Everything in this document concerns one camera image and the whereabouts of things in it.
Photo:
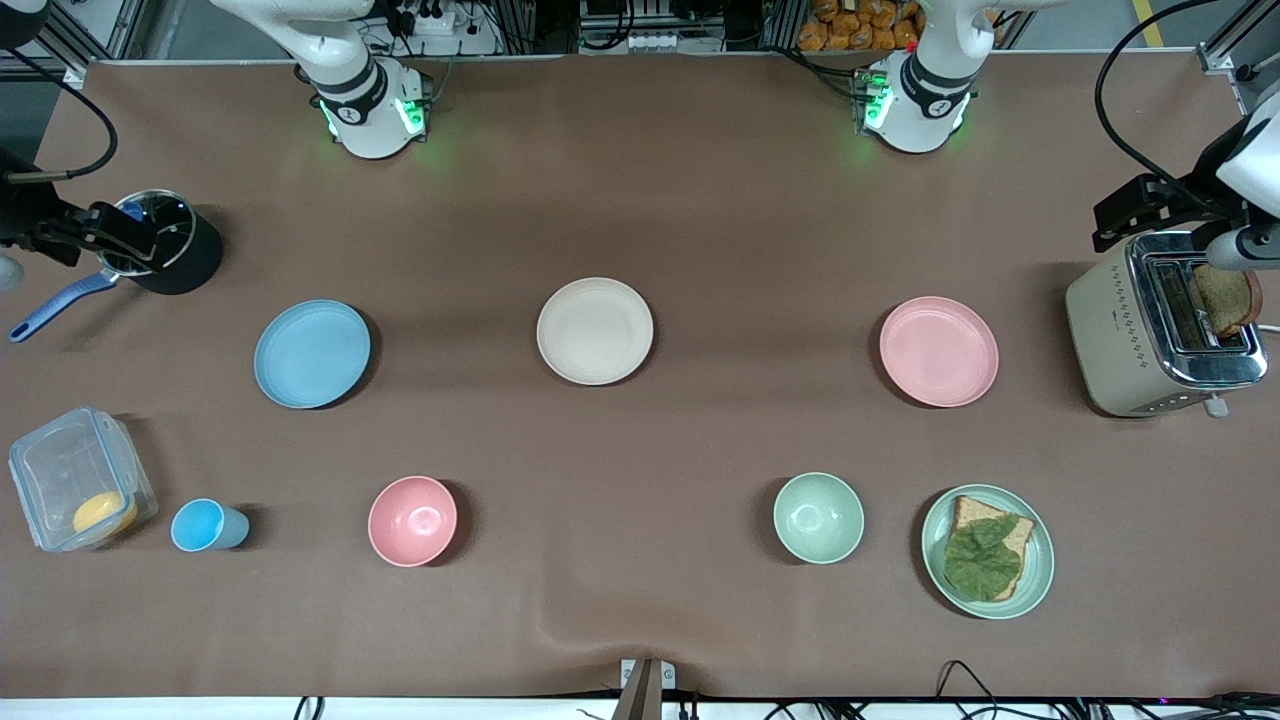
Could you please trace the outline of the pink bowl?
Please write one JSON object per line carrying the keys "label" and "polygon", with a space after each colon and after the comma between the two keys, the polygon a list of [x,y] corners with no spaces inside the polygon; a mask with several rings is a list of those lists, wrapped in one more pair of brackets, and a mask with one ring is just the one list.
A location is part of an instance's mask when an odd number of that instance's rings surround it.
{"label": "pink bowl", "polygon": [[396,568],[426,565],[444,553],[457,532],[454,496],[430,477],[392,482],[374,500],[367,538],[374,552]]}

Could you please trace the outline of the pink plate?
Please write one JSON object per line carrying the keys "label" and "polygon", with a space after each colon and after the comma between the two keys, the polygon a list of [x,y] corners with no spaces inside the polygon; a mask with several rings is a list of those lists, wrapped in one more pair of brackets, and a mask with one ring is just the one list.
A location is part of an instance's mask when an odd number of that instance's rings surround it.
{"label": "pink plate", "polygon": [[995,384],[1000,351],[987,322],[968,305],[940,296],[910,299],[879,331],[879,360],[909,398],[932,407],[963,407]]}

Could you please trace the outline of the green bowl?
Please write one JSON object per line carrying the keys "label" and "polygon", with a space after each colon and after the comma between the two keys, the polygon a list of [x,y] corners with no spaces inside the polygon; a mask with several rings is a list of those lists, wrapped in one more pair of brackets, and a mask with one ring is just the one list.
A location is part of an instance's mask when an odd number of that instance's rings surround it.
{"label": "green bowl", "polygon": [[786,551],[814,565],[842,562],[861,543],[867,514],[858,492],[824,471],[806,471],[778,489],[772,521]]}

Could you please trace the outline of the beige chrome toaster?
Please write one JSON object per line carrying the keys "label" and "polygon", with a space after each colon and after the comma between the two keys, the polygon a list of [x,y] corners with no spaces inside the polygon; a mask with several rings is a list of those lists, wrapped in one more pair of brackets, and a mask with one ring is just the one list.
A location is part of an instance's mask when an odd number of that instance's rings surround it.
{"label": "beige chrome toaster", "polygon": [[1147,232],[1106,251],[1066,290],[1070,332],[1089,396],[1112,416],[1148,418],[1258,384],[1268,356],[1253,323],[1216,334],[1196,283],[1206,265],[1189,231]]}

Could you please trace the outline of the brown table cover mat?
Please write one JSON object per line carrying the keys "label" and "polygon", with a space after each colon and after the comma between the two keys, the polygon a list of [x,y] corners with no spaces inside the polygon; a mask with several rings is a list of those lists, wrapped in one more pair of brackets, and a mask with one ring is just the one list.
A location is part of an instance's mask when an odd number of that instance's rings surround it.
{"label": "brown table cover mat", "polygon": [[[777,56],[460,63],[431,133],[385,161],[333,143],[287,65],[100,65],[115,122],[74,202],[183,193],[223,232],[201,290],[131,287],[4,336],[84,275],[23,256],[0,295],[0,697],[598,692],[623,659],[717,696],[924,696],[966,662],[1004,696],[1280,693],[1280,377],[1155,421],[1088,404],[1064,306],[1093,205],[1133,177],[1092,111],[1100,59],[991,59],[938,152],[891,152]],[[636,290],[646,361],[557,375],[545,301]],[[963,407],[888,378],[884,318],[956,300],[995,333]],[[372,355],[325,407],[253,377],[269,323],[352,306]],[[128,429],[157,500],[65,553],[36,547],[8,459],[76,407]],[[772,521],[790,478],[860,496],[842,562]],[[454,496],[448,550],[396,568],[369,511],[404,477]],[[1053,582],[973,618],[929,579],[922,519],[1005,488],[1042,518]],[[188,553],[175,514],[250,520]]]}

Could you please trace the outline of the glass lid blue knob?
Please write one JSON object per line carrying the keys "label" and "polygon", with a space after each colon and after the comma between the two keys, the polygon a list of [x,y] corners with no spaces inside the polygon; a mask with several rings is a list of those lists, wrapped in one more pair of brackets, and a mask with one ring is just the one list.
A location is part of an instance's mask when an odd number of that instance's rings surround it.
{"label": "glass lid blue knob", "polygon": [[170,266],[187,249],[196,213],[186,197],[170,190],[145,190],[115,202],[115,208],[155,233],[143,254],[160,266]]}

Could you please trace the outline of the beige plate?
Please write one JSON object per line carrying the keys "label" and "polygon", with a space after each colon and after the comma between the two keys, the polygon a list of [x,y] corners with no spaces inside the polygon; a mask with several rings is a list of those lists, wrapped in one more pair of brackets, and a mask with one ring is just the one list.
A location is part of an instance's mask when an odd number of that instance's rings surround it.
{"label": "beige plate", "polygon": [[655,334],[645,299],[605,277],[557,290],[543,305],[535,333],[543,361],[580,386],[611,386],[631,377],[646,361]]}

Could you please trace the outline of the bread slice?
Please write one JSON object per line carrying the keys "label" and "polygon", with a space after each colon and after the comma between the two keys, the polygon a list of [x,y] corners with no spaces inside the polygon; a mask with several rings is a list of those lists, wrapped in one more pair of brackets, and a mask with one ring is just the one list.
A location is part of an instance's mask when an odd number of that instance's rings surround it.
{"label": "bread slice", "polygon": [[1021,520],[1019,523],[1018,529],[1015,530],[1014,534],[1011,534],[1006,539],[1006,543],[1007,543],[1007,546],[1010,548],[1016,550],[1019,552],[1019,555],[1021,556],[1021,560],[1023,560],[1023,568],[1020,570],[1019,577],[998,597],[998,600],[996,602],[989,602],[989,603],[1004,602],[1004,601],[1010,600],[1012,597],[1012,593],[1018,588],[1018,583],[1021,579],[1021,575],[1023,575],[1023,573],[1025,570],[1028,547],[1029,547],[1029,543],[1032,541],[1032,537],[1033,537],[1033,533],[1034,533],[1034,529],[1036,529],[1036,523],[1033,520],[1030,520],[1029,518],[1025,518],[1025,516],[1019,515],[1019,514],[1012,512],[1012,511],[1006,511],[1006,510],[1002,510],[1002,509],[997,509],[996,506],[992,506],[989,503],[982,502],[982,501],[979,501],[977,498],[973,498],[970,496],[961,496],[961,497],[959,497],[956,500],[956,503],[955,503],[955,516],[954,516],[955,523],[954,523],[954,528],[952,528],[952,530],[950,533],[950,537],[951,537],[951,534],[955,530],[960,529],[961,527],[965,527],[970,521],[974,521],[974,520],[980,519],[980,518],[1000,518],[1000,516],[1006,515],[1006,514],[1012,514],[1012,515],[1021,516]]}

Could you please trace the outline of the green plate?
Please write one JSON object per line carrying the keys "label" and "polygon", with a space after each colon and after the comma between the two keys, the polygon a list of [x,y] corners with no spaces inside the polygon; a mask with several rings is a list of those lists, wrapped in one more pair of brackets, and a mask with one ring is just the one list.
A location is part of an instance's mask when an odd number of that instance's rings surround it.
{"label": "green plate", "polygon": [[[1028,547],[1027,565],[1012,597],[1004,602],[975,602],[960,596],[945,579],[945,546],[954,528],[955,503],[970,496],[1036,523]],[[943,492],[924,512],[920,529],[920,552],[929,579],[956,609],[987,620],[1009,620],[1032,611],[1047,596],[1053,582],[1055,552],[1050,533],[1039,514],[1015,493],[987,484],[959,486]]]}

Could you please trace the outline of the clear plastic container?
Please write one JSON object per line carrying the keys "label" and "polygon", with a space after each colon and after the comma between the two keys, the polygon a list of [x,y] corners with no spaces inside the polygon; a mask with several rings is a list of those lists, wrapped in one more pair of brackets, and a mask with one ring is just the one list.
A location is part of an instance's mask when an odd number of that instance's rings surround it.
{"label": "clear plastic container", "polygon": [[[108,543],[148,520],[157,500],[124,424],[93,407],[76,407],[19,438],[8,466],[36,547],[65,553]],[[138,505],[134,523],[113,536],[77,536],[79,505],[115,491]]]}

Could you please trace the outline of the brown toast slice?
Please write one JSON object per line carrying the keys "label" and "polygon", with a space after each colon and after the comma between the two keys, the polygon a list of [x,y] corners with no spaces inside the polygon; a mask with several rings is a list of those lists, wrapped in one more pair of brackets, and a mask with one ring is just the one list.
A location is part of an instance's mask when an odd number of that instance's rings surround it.
{"label": "brown toast slice", "polygon": [[1254,323],[1263,307],[1263,292],[1253,272],[1224,270],[1210,264],[1194,269],[1197,290],[1219,338],[1228,338]]}

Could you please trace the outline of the aluminium frame rail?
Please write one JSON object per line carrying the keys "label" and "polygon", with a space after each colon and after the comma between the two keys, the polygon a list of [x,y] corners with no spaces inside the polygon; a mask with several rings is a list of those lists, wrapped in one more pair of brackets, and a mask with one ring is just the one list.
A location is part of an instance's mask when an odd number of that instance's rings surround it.
{"label": "aluminium frame rail", "polygon": [[17,50],[77,87],[88,65],[145,59],[168,0],[44,0],[47,18]]}
{"label": "aluminium frame rail", "polygon": [[1280,94],[1280,0],[1244,0],[1198,47],[1207,76],[1226,76],[1248,113]]}

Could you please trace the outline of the blue cup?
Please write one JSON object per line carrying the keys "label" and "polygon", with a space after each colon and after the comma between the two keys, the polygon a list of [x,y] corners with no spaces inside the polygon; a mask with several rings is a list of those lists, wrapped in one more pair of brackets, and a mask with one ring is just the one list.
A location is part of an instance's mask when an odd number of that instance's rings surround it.
{"label": "blue cup", "polygon": [[188,553],[237,548],[248,533],[250,520],[241,510],[212,498],[189,501],[170,525],[172,543]]}

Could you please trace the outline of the metal table edge bracket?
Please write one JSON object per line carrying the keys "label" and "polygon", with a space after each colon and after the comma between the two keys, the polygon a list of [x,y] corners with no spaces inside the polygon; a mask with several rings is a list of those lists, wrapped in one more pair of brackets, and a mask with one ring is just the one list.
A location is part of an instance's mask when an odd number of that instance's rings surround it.
{"label": "metal table edge bracket", "polygon": [[623,661],[623,688],[612,720],[663,720],[663,693],[675,688],[673,664],[659,659]]}

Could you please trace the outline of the blue plate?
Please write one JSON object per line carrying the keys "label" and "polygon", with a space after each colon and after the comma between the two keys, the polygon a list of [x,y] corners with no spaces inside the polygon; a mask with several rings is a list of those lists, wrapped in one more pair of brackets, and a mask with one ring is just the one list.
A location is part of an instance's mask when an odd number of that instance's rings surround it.
{"label": "blue plate", "polygon": [[314,299],[269,323],[253,354],[253,377],[262,393],[283,407],[325,407],[358,384],[371,355],[371,332],[358,311]]}

